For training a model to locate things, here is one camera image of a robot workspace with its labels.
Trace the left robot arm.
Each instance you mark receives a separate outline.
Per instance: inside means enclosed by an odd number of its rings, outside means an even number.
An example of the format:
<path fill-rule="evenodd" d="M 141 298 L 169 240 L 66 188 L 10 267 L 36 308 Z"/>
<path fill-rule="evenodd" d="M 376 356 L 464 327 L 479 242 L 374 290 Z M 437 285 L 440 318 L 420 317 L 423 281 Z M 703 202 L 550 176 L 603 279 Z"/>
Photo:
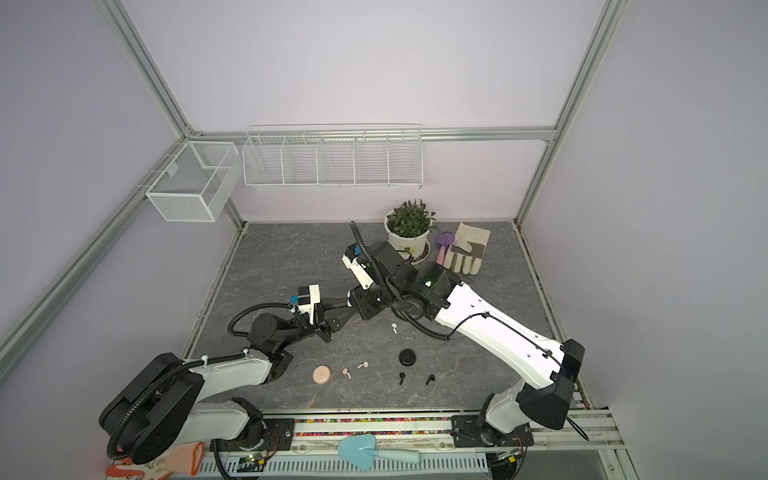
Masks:
<path fill-rule="evenodd" d="M 288 346 L 312 336 L 330 342 L 360 310 L 349 300 L 300 295 L 293 303 L 265 302 L 239 312 L 229 335 L 246 340 L 240 351 L 181 359 L 156 356 L 105 407 L 100 427 L 109 435 L 107 456 L 152 462 L 180 445 L 202 442 L 219 450 L 279 449 L 284 436 L 270 429 L 252 402 L 214 396 L 274 382 L 293 360 Z"/>

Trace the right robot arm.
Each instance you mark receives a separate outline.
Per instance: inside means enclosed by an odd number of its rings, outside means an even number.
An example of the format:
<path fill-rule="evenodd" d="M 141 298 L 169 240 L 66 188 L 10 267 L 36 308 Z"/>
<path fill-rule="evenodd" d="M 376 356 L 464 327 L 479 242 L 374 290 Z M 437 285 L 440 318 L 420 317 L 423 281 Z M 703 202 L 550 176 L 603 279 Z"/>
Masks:
<path fill-rule="evenodd" d="M 343 262 L 359 285 L 349 302 L 364 320 L 384 310 L 441 341 L 455 334 L 474 341 L 512 368 L 519 380 L 489 395 L 475 416 L 455 416 L 460 446 L 526 447 L 524 431 L 536 423 L 551 430 L 573 426 L 569 411 L 585 349 L 539 334 L 484 300 L 456 273 L 435 262 L 414 267 L 388 243 L 368 245 L 350 225 L 354 244 Z"/>

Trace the pink earbud charging case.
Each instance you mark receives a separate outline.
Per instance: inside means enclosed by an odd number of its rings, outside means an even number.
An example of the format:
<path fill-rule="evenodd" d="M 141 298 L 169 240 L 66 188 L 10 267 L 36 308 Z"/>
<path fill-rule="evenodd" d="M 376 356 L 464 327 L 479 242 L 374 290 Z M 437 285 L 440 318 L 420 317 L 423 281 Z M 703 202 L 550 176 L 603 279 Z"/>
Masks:
<path fill-rule="evenodd" d="M 317 366 L 312 372 L 312 380 L 318 385 L 326 384 L 332 376 L 331 369 L 326 365 Z"/>

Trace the black earbud charging case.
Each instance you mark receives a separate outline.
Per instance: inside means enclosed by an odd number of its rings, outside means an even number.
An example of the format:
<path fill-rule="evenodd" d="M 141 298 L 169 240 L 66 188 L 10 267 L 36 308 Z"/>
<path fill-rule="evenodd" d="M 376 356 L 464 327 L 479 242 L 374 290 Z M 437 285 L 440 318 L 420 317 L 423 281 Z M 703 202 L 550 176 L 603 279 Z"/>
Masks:
<path fill-rule="evenodd" d="M 404 367 L 413 366 L 416 363 L 417 355 L 414 350 L 406 348 L 399 352 L 398 361 Z"/>

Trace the potted green plant white pot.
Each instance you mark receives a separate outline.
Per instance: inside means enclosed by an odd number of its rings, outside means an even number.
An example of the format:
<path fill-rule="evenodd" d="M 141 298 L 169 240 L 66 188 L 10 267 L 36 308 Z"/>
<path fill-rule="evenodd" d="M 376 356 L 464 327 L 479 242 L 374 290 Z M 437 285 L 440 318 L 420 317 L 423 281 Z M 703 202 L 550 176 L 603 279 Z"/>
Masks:
<path fill-rule="evenodd" d="M 421 199 L 406 200 L 385 216 L 384 225 L 388 242 L 401 256 L 416 263 L 427 254 L 435 212 Z"/>

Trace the purple pink garden trowel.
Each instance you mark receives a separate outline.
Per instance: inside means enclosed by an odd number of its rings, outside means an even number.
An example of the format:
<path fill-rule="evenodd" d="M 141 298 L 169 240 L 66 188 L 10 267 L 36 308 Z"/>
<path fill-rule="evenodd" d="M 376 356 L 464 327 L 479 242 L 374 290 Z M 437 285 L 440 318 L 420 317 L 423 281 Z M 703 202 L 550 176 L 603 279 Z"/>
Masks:
<path fill-rule="evenodd" d="M 445 256 L 449 247 L 455 242 L 455 235 L 452 232 L 441 232 L 436 239 L 436 243 L 439 246 L 439 251 L 436 259 L 436 263 L 443 265 Z"/>

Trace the teal garden trowel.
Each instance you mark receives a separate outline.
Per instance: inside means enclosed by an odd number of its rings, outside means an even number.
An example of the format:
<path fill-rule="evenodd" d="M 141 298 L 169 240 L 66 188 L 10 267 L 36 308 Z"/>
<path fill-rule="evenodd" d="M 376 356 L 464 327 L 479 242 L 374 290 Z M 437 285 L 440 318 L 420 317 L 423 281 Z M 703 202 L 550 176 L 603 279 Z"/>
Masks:
<path fill-rule="evenodd" d="M 418 451 L 402 449 L 379 449 L 372 434 L 347 436 L 338 445 L 338 455 L 351 465 L 368 471 L 375 459 L 392 460 L 408 465 L 420 465 L 422 456 Z"/>

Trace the white mesh box basket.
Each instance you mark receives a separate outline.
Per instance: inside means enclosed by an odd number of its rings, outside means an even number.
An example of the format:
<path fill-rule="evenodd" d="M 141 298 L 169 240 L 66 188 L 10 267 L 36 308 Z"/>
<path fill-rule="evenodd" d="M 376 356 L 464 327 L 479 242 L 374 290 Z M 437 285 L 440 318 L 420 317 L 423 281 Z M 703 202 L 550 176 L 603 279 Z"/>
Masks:
<path fill-rule="evenodd" d="M 147 188 L 167 222 L 214 223 L 243 173 L 235 143 L 188 141 Z"/>

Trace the orange white work glove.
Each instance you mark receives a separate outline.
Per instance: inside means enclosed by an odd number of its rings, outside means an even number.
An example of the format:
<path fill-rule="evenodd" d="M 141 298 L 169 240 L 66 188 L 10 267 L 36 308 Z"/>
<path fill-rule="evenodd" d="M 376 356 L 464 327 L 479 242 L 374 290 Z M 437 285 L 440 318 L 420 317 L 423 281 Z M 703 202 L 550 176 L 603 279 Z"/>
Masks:
<path fill-rule="evenodd" d="M 205 454 L 202 442 L 172 447 L 155 460 L 134 464 L 129 459 L 118 460 L 106 470 L 107 479 L 168 479 L 174 474 L 196 476 Z"/>

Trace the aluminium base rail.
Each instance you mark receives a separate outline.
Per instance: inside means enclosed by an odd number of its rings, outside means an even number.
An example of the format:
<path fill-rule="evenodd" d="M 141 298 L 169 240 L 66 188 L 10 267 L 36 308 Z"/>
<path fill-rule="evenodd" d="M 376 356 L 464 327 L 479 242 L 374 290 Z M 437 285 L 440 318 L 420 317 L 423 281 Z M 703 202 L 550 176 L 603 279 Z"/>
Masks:
<path fill-rule="evenodd" d="M 237 418 L 211 407 L 196 409 L 190 425 L 172 438 L 165 434 L 165 450 L 185 443 L 222 439 L 229 449 L 278 449 L 287 453 L 320 454 L 336 450 L 345 437 L 372 434 L 383 447 L 426 453 L 453 450 L 504 452 L 514 450 L 623 450 L 626 445 L 607 410 L 568 412 L 560 430 L 534 421 L 510 434 L 483 434 L 475 411 L 267 411 L 254 422 L 256 432 L 237 433 Z"/>

